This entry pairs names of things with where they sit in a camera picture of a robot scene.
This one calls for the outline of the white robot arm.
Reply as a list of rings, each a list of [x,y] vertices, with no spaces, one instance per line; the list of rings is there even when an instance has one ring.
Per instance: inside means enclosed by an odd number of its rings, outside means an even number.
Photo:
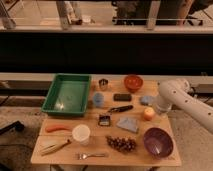
[[[190,88],[190,83],[185,78],[161,82],[153,108],[157,114],[164,114],[176,105],[213,134],[213,107],[190,96]]]

